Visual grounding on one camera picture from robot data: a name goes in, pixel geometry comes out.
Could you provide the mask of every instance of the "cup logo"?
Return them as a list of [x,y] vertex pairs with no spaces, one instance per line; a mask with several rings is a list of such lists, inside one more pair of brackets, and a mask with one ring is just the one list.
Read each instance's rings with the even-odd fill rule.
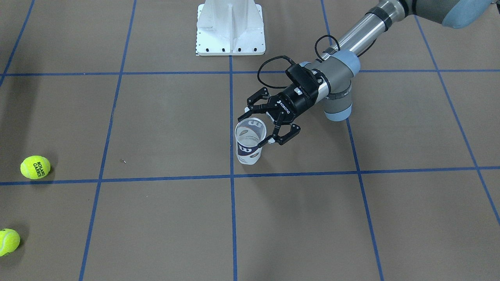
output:
[[239,150],[246,152],[246,153],[252,152],[252,150],[250,148],[245,148],[239,144],[238,144],[238,148],[239,148]]
[[250,126],[255,126],[255,127],[257,127],[257,128],[262,127],[262,124],[261,124],[261,123],[259,123],[259,122],[257,122],[257,121],[255,121],[255,120],[250,120],[250,121],[248,121],[248,125],[250,125]]

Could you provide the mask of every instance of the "brown floor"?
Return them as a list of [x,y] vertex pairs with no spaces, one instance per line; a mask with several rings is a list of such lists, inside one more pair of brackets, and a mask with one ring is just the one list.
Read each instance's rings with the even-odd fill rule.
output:
[[[256,2],[266,54],[202,57],[202,0],[0,1],[0,228],[22,239],[1,281],[500,280],[497,9],[395,23],[348,121],[315,106],[246,166],[261,63],[313,60],[377,3]],[[19,172],[31,155],[46,178]]]

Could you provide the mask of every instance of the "yellow tennis ball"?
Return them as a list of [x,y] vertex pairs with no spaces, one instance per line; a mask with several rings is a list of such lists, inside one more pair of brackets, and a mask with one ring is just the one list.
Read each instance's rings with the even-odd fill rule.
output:
[[19,242],[21,242],[21,238],[15,230],[0,229],[0,257],[14,252],[18,248]]
[[41,179],[51,171],[51,163],[42,156],[30,156],[21,163],[21,174],[28,179]]

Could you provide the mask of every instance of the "clear plastic cup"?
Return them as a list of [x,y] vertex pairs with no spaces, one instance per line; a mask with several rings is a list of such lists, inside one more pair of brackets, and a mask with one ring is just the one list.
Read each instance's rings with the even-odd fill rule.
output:
[[266,124],[255,117],[244,119],[236,125],[236,155],[241,164],[253,165],[259,160],[262,147],[257,145],[266,138],[266,134]]

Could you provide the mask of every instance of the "blue tape line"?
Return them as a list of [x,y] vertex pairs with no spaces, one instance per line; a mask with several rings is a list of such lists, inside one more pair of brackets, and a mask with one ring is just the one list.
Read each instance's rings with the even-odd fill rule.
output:
[[98,179],[67,179],[67,180],[31,180],[31,181],[0,181],[2,186],[35,186],[35,185],[61,185],[61,184],[95,184]]
[[33,6],[35,5],[35,0],[31,0],[31,4],[29,5],[28,13],[26,14],[26,18],[24,19],[24,22],[21,27],[21,31],[19,32],[19,35],[17,36],[17,40],[14,43],[14,47],[12,48],[12,52],[10,52],[10,56],[8,57],[7,65],[5,65],[5,69],[3,70],[3,75],[0,78],[0,87],[4,83],[5,79],[5,74],[9,70],[9,67],[11,66],[12,59],[14,58],[14,54],[16,53],[16,50],[18,49],[19,46],[19,41],[21,41],[21,37],[23,36],[23,33],[25,32],[26,25],[28,24],[28,20],[30,19],[31,12],[33,10]]
[[364,73],[396,73],[396,72],[436,72],[435,69],[364,69],[359,71]]
[[429,173],[451,171],[474,171],[475,167],[450,167],[450,168],[421,168],[421,169],[388,169],[388,170],[362,170],[361,174],[398,174],[398,173]]
[[[421,73],[437,72],[435,69],[362,69],[360,73]],[[440,69],[439,72],[500,72],[500,69]],[[284,70],[263,70],[262,74],[284,74]],[[91,76],[91,75],[184,75],[184,74],[229,74],[229,71],[125,71],[125,72],[55,72],[55,73],[2,73],[1,77],[22,76]],[[255,70],[233,71],[232,74],[257,74]]]
[[231,220],[232,220],[232,278],[238,281],[238,251],[236,236],[236,199],[235,199],[235,156],[233,134],[233,56],[229,56],[229,159],[231,180]]
[[[480,170],[500,170],[500,166],[481,166]],[[446,168],[416,168],[416,169],[386,169],[386,170],[360,170],[364,174],[398,174],[398,173],[434,173],[452,171],[475,171],[476,167],[446,167]],[[154,181],[187,181],[187,180],[213,180],[240,178],[272,178],[272,177],[307,177],[307,176],[335,176],[356,175],[358,171],[319,171],[319,172],[285,172],[285,173],[250,173],[250,174],[217,174],[217,175],[186,175],[186,176],[158,176],[158,177],[126,177],[103,178],[102,183],[129,183],[129,182],[154,182]],[[36,180],[36,181],[0,181],[0,186],[26,186],[26,185],[60,185],[60,184],[85,184],[98,183],[99,179],[68,179],[68,180]]]
[[351,129],[351,123],[349,118],[345,120],[347,124],[347,130],[349,132],[350,145],[352,148],[352,155],[354,157],[354,164],[356,165],[357,179],[359,181],[359,187],[361,188],[361,195],[363,197],[364,210],[366,212],[366,219],[368,221],[368,228],[370,230],[371,243],[373,244],[373,252],[375,253],[376,265],[378,268],[378,276],[380,281],[384,281],[384,272],[382,270],[382,263],[379,256],[379,248],[377,246],[377,239],[375,238],[375,232],[372,224],[372,216],[370,215],[370,208],[368,206],[367,195],[365,192],[365,185],[363,183],[363,177],[361,176],[360,162],[358,161],[358,153],[356,152],[356,146],[354,144],[353,130]]
[[119,75],[120,72],[67,72],[67,73],[8,73],[7,77],[19,76],[92,76],[92,75]]
[[[132,32],[132,25],[134,23],[134,14],[136,12],[136,5],[137,5],[137,0],[134,0],[133,6],[132,6],[132,12],[130,15],[130,22],[128,24],[128,31],[127,31],[127,36],[126,36],[126,40],[125,40],[125,47],[123,49],[123,57],[121,59],[120,73],[123,72],[124,67],[125,67],[125,60],[127,58],[127,49],[129,47],[130,34]],[[89,247],[90,247],[91,238],[92,238],[92,230],[94,228],[94,220],[96,218],[96,211],[97,211],[97,206],[98,206],[98,202],[99,202],[99,194],[101,192],[101,183],[103,180],[104,167],[106,165],[106,156],[108,154],[108,147],[110,144],[111,131],[113,128],[113,117],[115,114],[115,109],[117,107],[117,100],[118,100],[118,94],[120,92],[121,83],[122,83],[122,75],[120,74],[118,76],[118,83],[116,84],[116,91],[114,93],[113,107],[111,109],[111,116],[109,118],[109,126],[107,128],[106,143],[104,145],[104,151],[102,153],[102,161],[101,161],[101,165],[100,165],[99,179],[98,179],[97,187],[95,188],[95,197],[94,197],[94,202],[93,202],[93,206],[92,206],[92,213],[90,215],[90,222],[88,224],[87,240],[85,242],[85,250],[83,252],[83,258],[81,261],[80,276],[78,279],[79,281],[83,281],[84,275],[85,275],[85,267],[87,265],[87,256],[89,254]]]
[[424,30],[422,29],[422,26],[420,25],[419,19],[417,18],[416,15],[414,15],[414,18],[415,18],[416,24],[418,25],[418,29],[420,30],[420,34],[422,35],[423,41],[425,42],[425,45],[427,46],[427,50],[429,52],[430,58],[432,59],[432,63],[434,64],[434,67],[436,68],[437,75],[439,76],[439,80],[441,81],[442,88],[444,89],[444,93],[446,94],[446,98],[448,99],[449,106],[451,107],[451,111],[453,112],[453,116],[455,117],[456,123],[458,124],[458,127],[459,127],[460,132],[461,132],[462,137],[463,137],[463,140],[465,141],[465,145],[467,146],[467,149],[469,151],[470,158],[472,159],[472,162],[474,163],[474,167],[477,171],[477,175],[479,176],[479,179],[481,180],[482,188],[484,189],[484,192],[486,193],[486,197],[488,198],[489,204],[491,205],[491,209],[493,210],[493,213],[496,217],[496,222],[500,226],[500,215],[497,211],[497,207],[495,206],[495,203],[493,202],[493,199],[490,195],[490,191],[488,190],[488,187],[483,179],[483,175],[481,174],[481,169],[478,166],[478,162],[476,161],[476,157],[474,157],[474,153],[472,151],[471,145],[469,144],[469,140],[467,139],[464,128],[462,127],[462,123],[460,122],[457,111],[455,110],[455,106],[453,105],[452,98],[450,97],[450,93],[448,92],[448,88],[446,87],[443,76],[441,75],[441,71],[438,67],[438,64],[436,63],[433,52],[431,51],[431,47],[429,46],[429,42],[427,41],[426,35],[424,34]]
[[131,183],[131,182],[158,182],[158,181],[188,181],[188,180],[213,180],[229,179],[228,174],[218,175],[186,175],[186,176],[156,176],[156,177],[127,177],[127,178],[103,178],[103,183]]
[[127,71],[123,75],[229,74],[229,71]]
[[439,72],[500,72],[500,69],[440,69]]
[[[321,9],[323,10],[323,19],[324,19],[324,24],[326,25],[326,34],[330,34],[330,25],[328,24],[328,17],[327,17],[327,10],[325,9],[325,1],[321,0]],[[333,45],[333,41],[330,37],[328,37],[328,41],[330,42],[330,46]]]

